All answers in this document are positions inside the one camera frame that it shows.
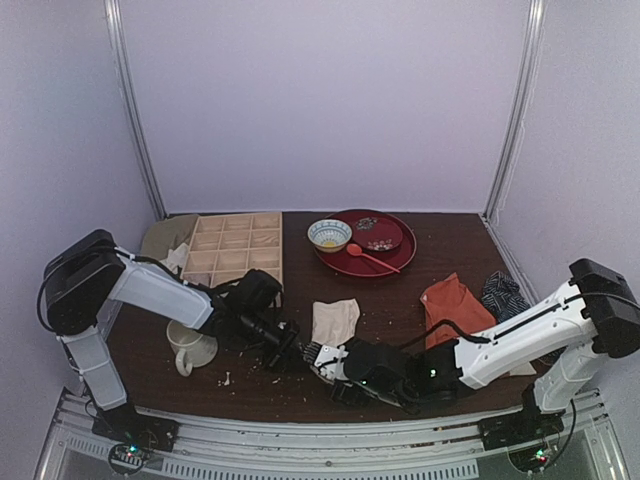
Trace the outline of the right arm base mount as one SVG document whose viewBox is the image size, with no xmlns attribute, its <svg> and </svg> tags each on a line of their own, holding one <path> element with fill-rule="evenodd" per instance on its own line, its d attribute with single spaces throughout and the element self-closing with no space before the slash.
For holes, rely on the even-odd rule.
<svg viewBox="0 0 640 480">
<path fill-rule="evenodd" d="M 482 419 L 478 429 L 484 450 L 511 447 L 562 433 L 564 413 L 565 410 L 541 413 L 535 407 L 524 407 L 514 413 Z"/>
</svg>

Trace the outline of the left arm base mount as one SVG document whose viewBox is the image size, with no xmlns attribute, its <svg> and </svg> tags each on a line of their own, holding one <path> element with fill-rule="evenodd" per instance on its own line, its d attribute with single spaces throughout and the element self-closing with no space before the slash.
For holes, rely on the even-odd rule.
<svg viewBox="0 0 640 480">
<path fill-rule="evenodd" d="M 140 414 L 126 402 L 110 410 L 97 407 L 92 433 L 128 445 L 172 452 L 178 428 L 176 421 Z"/>
</svg>

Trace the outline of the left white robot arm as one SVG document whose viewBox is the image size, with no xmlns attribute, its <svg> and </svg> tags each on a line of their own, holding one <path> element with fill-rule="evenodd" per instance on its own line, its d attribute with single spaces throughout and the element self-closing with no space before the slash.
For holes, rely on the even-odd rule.
<svg viewBox="0 0 640 480">
<path fill-rule="evenodd" d="M 206 337 L 244 337 L 279 369 L 301 357 L 299 327 L 283 319 L 284 287 L 264 270 L 209 287 L 181 279 L 160 261 L 121 249 L 95 230 L 51 260 L 37 294 L 41 325 L 62 343 L 97 408 L 123 409 L 129 393 L 111 358 L 98 315 L 116 302 L 175 321 Z"/>
</svg>

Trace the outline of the beige underwear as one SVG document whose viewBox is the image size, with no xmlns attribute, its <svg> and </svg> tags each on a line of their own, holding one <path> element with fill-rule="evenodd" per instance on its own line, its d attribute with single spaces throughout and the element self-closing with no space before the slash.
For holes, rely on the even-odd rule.
<svg viewBox="0 0 640 480">
<path fill-rule="evenodd" d="M 356 299 L 316 301 L 312 313 L 311 342 L 338 349 L 355 335 L 360 307 Z"/>
</svg>

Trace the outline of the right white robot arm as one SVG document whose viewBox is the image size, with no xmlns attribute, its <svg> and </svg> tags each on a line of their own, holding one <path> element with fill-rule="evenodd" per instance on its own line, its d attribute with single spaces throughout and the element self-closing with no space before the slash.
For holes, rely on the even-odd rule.
<svg viewBox="0 0 640 480">
<path fill-rule="evenodd" d="M 563 411 L 606 359 L 639 349 L 639 305 L 618 272 L 593 260 L 570 266 L 571 278 L 540 303 L 477 333 L 442 319 L 454 338 L 418 354 L 408 345 L 353 337 L 334 347 L 311 342 L 304 361 L 338 401 L 377 399 L 406 412 L 444 408 L 488 386 L 514 367 L 560 350 L 559 362 L 531 384 L 525 398 L 539 414 Z"/>
</svg>

